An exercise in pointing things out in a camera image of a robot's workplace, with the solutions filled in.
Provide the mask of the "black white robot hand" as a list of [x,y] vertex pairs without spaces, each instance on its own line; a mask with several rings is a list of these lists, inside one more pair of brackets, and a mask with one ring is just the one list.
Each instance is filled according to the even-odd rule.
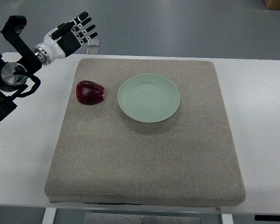
[[42,65],[49,65],[56,59],[72,55],[98,35],[93,31],[96,26],[90,25],[90,22],[89,14],[82,12],[72,20],[60,24],[45,35],[42,43],[33,48],[34,54]]

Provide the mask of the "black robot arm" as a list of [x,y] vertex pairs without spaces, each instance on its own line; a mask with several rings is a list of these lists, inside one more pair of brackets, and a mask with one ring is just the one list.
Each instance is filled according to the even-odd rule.
[[26,24],[25,16],[12,15],[1,30],[21,58],[17,62],[5,62],[0,54],[0,122],[17,107],[16,98],[35,93],[41,84],[34,74],[40,70],[42,62],[20,38]]

